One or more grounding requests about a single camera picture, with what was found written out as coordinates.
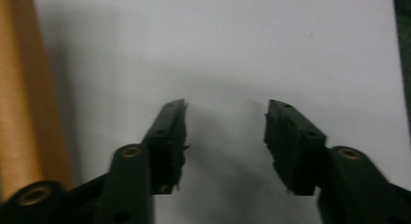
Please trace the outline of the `white table mat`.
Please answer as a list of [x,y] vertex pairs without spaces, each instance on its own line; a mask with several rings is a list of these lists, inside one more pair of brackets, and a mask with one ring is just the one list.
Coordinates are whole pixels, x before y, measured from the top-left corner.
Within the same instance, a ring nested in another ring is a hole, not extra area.
[[411,190],[394,0],[35,0],[76,183],[187,102],[178,189],[156,224],[321,224],[264,145],[270,100]]

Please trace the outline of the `wooden picture frame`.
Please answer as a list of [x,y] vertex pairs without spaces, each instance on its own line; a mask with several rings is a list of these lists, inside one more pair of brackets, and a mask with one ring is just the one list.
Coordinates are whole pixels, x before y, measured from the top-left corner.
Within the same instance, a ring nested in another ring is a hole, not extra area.
[[40,180],[74,185],[34,0],[0,0],[0,199]]

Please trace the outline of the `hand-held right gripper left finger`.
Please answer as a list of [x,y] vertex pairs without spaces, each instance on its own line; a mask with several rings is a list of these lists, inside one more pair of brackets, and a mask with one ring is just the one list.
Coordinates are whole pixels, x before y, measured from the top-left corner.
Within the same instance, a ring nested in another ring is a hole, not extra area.
[[95,224],[154,224],[153,197],[171,194],[181,178],[186,109],[183,99],[165,104],[139,144],[115,152]]

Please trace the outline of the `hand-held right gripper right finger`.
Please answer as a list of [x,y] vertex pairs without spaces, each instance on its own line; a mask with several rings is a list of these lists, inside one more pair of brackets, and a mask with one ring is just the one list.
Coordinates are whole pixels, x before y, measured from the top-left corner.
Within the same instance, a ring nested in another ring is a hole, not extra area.
[[293,106],[269,101],[264,143],[287,189],[312,196],[324,224],[411,224],[411,191],[390,183],[372,161],[327,137]]

